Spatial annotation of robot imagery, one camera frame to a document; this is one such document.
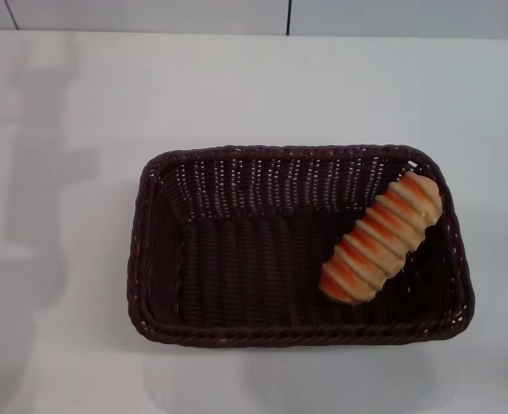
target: white tabletop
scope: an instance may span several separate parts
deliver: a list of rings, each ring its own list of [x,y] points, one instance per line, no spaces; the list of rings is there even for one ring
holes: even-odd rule
[[[127,316],[142,167],[223,144],[403,143],[476,292],[448,342],[188,349]],[[508,413],[508,41],[0,32],[0,414]]]

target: basket rim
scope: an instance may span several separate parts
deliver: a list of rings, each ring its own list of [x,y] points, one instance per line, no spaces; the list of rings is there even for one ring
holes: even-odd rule
[[[448,220],[448,247],[450,259],[455,261],[457,277],[461,280],[461,309],[455,315],[434,318],[421,322],[395,323],[384,325],[324,324],[266,327],[196,327],[188,324],[159,323],[147,309],[136,282],[141,275],[137,266],[141,259],[137,231],[139,226],[147,226],[145,220],[139,220],[139,202],[152,196],[152,177],[165,177],[176,166],[195,161],[226,159],[320,159],[337,160],[348,158],[409,158],[421,166],[424,173],[437,182],[445,197],[443,215]],[[142,170],[139,192],[136,199],[135,219],[131,234],[130,256],[128,262],[129,316],[137,331],[155,342],[174,343],[202,348],[239,348],[239,347],[278,347],[286,340],[296,339],[295,345],[337,345],[337,344],[402,344],[429,340],[449,339],[464,331],[474,317],[474,289],[470,281],[470,272],[461,238],[458,218],[455,214],[450,190],[442,176],[439,166],[424,152],[406,145],[347,145],[347,146],[226,146],[198,150],[176,150],[152,158]],[[452,323],[453,317],[462,315],[461,321]],[[424,329],[437,328],[428,335]]]

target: bread roll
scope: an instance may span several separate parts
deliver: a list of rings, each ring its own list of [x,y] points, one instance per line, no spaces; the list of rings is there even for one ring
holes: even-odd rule
[[[349,304],[373,299],[441,215],[439,188],[431,179],[408,172],[390,183],[323,264],[320,289]]]

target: rectangular basket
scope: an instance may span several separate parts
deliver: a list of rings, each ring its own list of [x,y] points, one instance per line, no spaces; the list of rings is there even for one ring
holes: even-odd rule
[[[391,181],[439,185],[443,215],[374,300],[317,288],[321,265]],[[151,341],[203,348],[447,339],[474,314],[451,194],[404,146],[220,147],[145,166],[128,266],[129,315]]]

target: brown wicker basket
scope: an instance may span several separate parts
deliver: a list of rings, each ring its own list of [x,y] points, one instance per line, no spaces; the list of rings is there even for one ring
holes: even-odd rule
[[[321,264],[407,170],[437,182],[442,218],[373,301],[329,301],[317,289]],[[128,275],[136,329],[193,347],[447,339],[474,314],[449,189],[428,156],[403,146],[162,154],[142,172]]]

